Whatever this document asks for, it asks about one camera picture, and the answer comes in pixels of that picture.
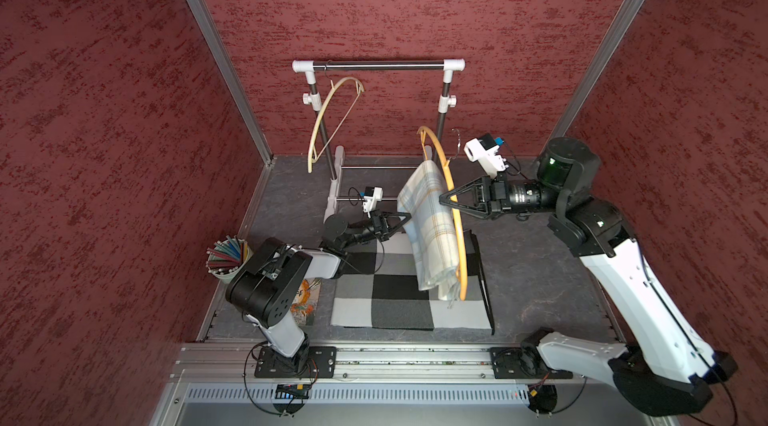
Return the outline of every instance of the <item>gray floor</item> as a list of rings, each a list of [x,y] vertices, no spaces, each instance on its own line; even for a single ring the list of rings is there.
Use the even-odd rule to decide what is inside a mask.
[[[347,164],[415,163],[419,159],[348,158]],[[459,159],[451,167],[457,185],[482,175],[479,165]],[[354,186],[384,188],[384,195],[397,195],[411,170],[346,169],[342,194]],[[281,156],[266,187],[249,243],[258,245],[274,236],[290,244],[316,247],[322,230],[322,214],[330,176],[318,162],[312,174],[306,172],[306,158]],[[394,210],[395,202],[382,203]],[[354,221],[362,218],[358,205],[343,205],[339,213]],[[315,340],[371,340],[404,342],[499,342],[517,343],[541,326],[565,335],[592,341],[614,339],[610,323],[600,306],[589,273],[547,229],[547,215],[535,215],[526,222],[505,216],[481,221],[463,215],[464,226],[478,237],[488,290],[496,321],[496,334],[469,329],[438,329],[434,332],[373,328],[341,328],[330,325],[334,281],[324,280],[315,324],[303,328]],[[259,338],[252,325],[244,323],[226,302],[216,311],[209,338]]]

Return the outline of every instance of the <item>aluminum frame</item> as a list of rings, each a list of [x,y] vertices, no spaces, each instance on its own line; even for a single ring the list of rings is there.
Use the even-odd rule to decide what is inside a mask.
[[[243,398],[232,398],[234,390],[241,390],[243,366],[253,342],[190,343],[184,344],[174,364],[168,383],[150,422],[150,426],[174,426],[180,418],[183,406],[190,399],[195,388],[215,387],[227,390],[229,396],[216,396],[212,402],[237,403]],[[488,349],[508,344],[441,344],[390,342],[318,342],[317,345],[333,345],[339,348],[336,355],[336,373],[331,379],[318,380],[318,389],[337,390],[388,390],[393,388],[429,391],[456,389],[473,391],[525,391],[526,384],[537,380],[497,380],[489,364]],[[548,380],[551,384],[581,384],[584,379]],[[285,379],[249,378],[251,391],[274,390]],[[588,380],[587,384],[598,384]],[[376,403],[357,398],[350,403]],[[390,403],[411,404],[413,398],[402,397],[403,401]],[[274,403],[285,402],[280,399]],[[525,398],[498,398],[496,402],[524,405]],[[676,418],[648,418],[653,426],[679,426]]]
[[[592,62],[584,72],[584,76],[581,78],[581,82],[576,86],[574,94],[571,96],[571,100],[565,106],[563,114],[560,116],[558,123],[552,129],[552,133],[549,135],[547,143],[558,137],[562,137],[571,127],[576,116],[581,111],[584,103],[587,101],[589,93],[592,92],[592,88],[598,82],[598,79],[603,73],[605,66],[608,65],[608,61],[616,52],[616,48],[621,43],[621,39],[624,38],[624,34],[627,33],[629,26],[638,14],[645,0],[624,0],[619,7],[619,10],[614,16],[614,20],[611,22],[608,31],[605,33],[598,50],[595,52]]]
[[[226,52],[224,42],[221,40],[218,29],[216,29],[214,18],[210,15],[210,11],[205,5],[205,0],[187,0],[187,4],[192,11],[195,21],[197,21],[200,31],[203,33],[211,55],[214,56],[216,65],[219,66],[226,87],[229,88],[230,94],[232,94],[232,99],[235,101],[237,109],[243,117],[243,122],[248,128],[250,137],[254,140],[256,148],[259,150],[259,154],[261,154],[262,161],[264,161],[265,165],[272,164],[274,158],[272,150],[266,143],[264,132],[262,132],[259,123],[256,121],[248,95],[243,84],[240,82],[240,78],[237,76],[229,54]]]

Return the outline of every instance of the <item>checkered mat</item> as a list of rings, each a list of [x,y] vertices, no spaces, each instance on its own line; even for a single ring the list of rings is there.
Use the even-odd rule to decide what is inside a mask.
[[[384,243],[348,249],[349,263],[336,280],[331,325],[348,328],[487,329],[495,333],[488,291],[485,287],[477,237],[464,233],[467,248],[465,301],[439,301],[437,288],[419,291],[416,264],[408,235],[396,234]]]

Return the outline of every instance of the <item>cable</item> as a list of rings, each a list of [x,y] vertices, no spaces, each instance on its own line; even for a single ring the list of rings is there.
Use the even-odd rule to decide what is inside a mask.
[[[534,384],[533,388],[540,388],[541,386],[544,386],[544,382],[547,381],[547,378],[549,378],[549,373],[550,372],[547,372],[540,382]]]
[[[509,147],[509,144],[507,144],[506,141],[504,141],[504,145],[507,146],[507,149],[509,149],[509,153],[512,154],[512,158],[514,159],[514,161],[518,163],[518,167],[517,168],[515,168],[512,165],[512,162],[509,163],[509,168],[513,168],[513,169],[517,170],[517,172],[515,172],[514,174],[510,174],[509,173],[509,168],[505,169],[504,172],[506,172],[510,177],[514,177],[516,175],[521,175],[526,180],[530,181],[531,179],[529,179],[527,175],[523,174],[523,167],[520,165],[520,159],[518,159],[518,156],[514,153],[514,151],[512,151],[512,148]]]
[[[259,346],[264,346],[264,344],[269,344],[269,342],[267,342],[267,341],[264,341],[264,342],[261,342],[261,343],[259,343],[259,344],[255,344],[255,345],[254,345],[254,346],[253,346],[253,347],[250,349],[250,351],[248,352],[248,354],[245,356],[245,363],[243,363],[243,386],[245,387],[245,394],[247,394],[247,395],[248,395],[248,399],[250,399],[250,402],[251,402],[251,403],[252,403],[254,406],[256,406],[256,409],[258,409],[258,410],[259,410],[259,411],[261,411],[261,412],[267,413],[267,414],[272,414],[273,416],[282,416],[282,413],[269,412],[269,411],[265,410],[264,408],[262,408],[261,406],[259,406],[258,404],[256,404],[256,402],[254,401],[254,397],[250,395],[250,391],[248,390],[248,384],[247,384],[247,383],[246,383],[246,381],[245,381],[245,376],[246,376],[246,369],[247,369],[247,367],[248,367],[248,357],[249,357],[251,354],[254,354],[254,349],[258,348]]]
[[[574,398],[572,402],[568,403],[568,406],[563,406],[562,408],[560,408],[557,411],[552,411],[550,414],[561,413],[561,412],[565,411],[566,409],[570,408],[571,406],[573,406],[574,403],[576,402],[576,400],[578,400],[581,397],[581,393],[584,392],[584,386],[586,386],[586,385],[587,385],[587,378],[584,378],[584,382],[581,383],[581,389],[579,390],[578,394],[576,394],[576,398]]]
[[[377,239],[377,241],[379,241],[379,244],[380,244],[380,245],[382,245],[382,260],[381,260],[381,262],[379,262],[379,267],[376,267],[376,268],[373,270],[373,272],[362,272],[362,271],[360,271],[360,269],[358,269],[357,267],[353,266],[353,265],[352,265],[352,263],[350,263],[349,261],[347,261],[345,258],[342,258],[342,257],[340,257],[340,256],[337,256],[337,258],[339,258],[339,259],[341,259],[342,261],[344,261],[344,262],[345,262],[345,263],[346,263],[346,264],[347,264],[349,267],[351,267],[352,269],[354,269],[355,271],[357,271],[357,272],[358,272],[358,273],[360,273],[361,275],[364,275],[364,276],[372,276],[372,275],[375,275],[377,272],[379,272],[379,269],[381,269],[381,268],[382,268],[382,266],[384,266],[384,255],[386,254],[386,252],[384,251],[384,243],[382,242],[382,240],[381,240],[381,239],[379,239],[379,236],[376,236],[376,239]]]
[[[643,248],[640,247],[640,241],[637,240],[637,239],[636,239],[636,241],[638,243],[638,253],[640,254],[640,264],[643,265],[643,274],[645,274],[645,280],[648,282],[648,285],[650,285],[650,288],[656,294],[656,297],[659,298],[659,301],[661,302],[661,305],[664,306],[664,309],[666,309],[667,312],[669,313],[669,315],[672,317],[672,320],[675,322],[677,327],[680,329],[680,332],[683,333],[683,335],[685,336],[686,341],[688,341],[688,344],[690,344],[690,346],[694,349],[694,351],[696,351],[696,355],[699,357],[701,362],[704,363],[704,365],[706,366],[706,368],[709,371],[712,371],[712,373],[715,375],[717,380],[720,382],[720,385],[723,386],[723,389],[725,390],[725,393],[728,396],[728,400],[730,401],[731,411],[734,412],[734,422],[731,423],[730,426],[736,426],[739,423],[739,411],[736,408],[736,400],[734,399],[734,396],[730,393],[730,390],[725,385],[724,379],[720,377],[720,375],[717,373],[715,368],[713,368],[712,366],[710,366],[710,364],[708,362],[706,362],[706,359],[704,359],[704,356],[701,355],[701,353],[699,352],[699,349],[696,347],[694,342],[691,341],[690,336],[688,336],[688,333],[686,333],[685,328],[683,328],[683,325],[681,325],[680,322],[677,321],[677,317],[675,317],[675,315],[672,313],[672,310],[667,305],[667,302],[664,300],[664,298],[661,297],[661,294],[656,289],[656,286],[654,285],[654,282],[651,281],[650,276],[648,275],[648,263],[645,261],[645,256],[643,256]],[[715,426],[712,423],[708,423],[708,422],[706,422],[706,421],[704,421],[702,419],[698,419],[697,417],[693,416],[692,414],[688,414],[687,416],[691,417],[692,419],[695,419],[696,421],[699,421],[702,424],[706,424],[707,426]]]
[[[355,190],[355,192],[357,193],[357,197],[359,198],[360,197],[360,191],[358,191],[357,188],[355,188],[355,187],[351,187],[346,192],[346,195],[350,195],[350,193],[352,192],[353,189]],[[360,199],[355,199],[355,204],[352,204],[352,201],[350,200],[350,205],[357,206],[358,204],[360,204]]]
[[[310,361],[312,361],[312,364],[315,365],[315,378],[312,379],[312,382],[310,383],[310,389],[312,389],[312,386],[317,383],[317,378],[320,376],[320,368],[317,367],[317,363],[315,363],[315,360],[310,358]]]

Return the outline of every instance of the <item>mounting plate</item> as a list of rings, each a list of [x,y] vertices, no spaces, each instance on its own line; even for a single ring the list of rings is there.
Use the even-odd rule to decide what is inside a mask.
[[[539,371],[536,374],[528,374],[524,371],[526,366],[520,362],[521,348],[490,348],[493,375],[496,379],[543,379],[549,373],[548,379],[572,379],[573,373],[568,371]]]
[[[272,348],[261,348],[259,352],[259,361],[256,364],[254,372],[255,378],[295,378],[293,372],[285,371],[277,361],[277,353]],[[310,346],[309,356],[307,358],[309,371],[306,373],[306,379],[332,378],[336,370],[336,348],[333,346]]]

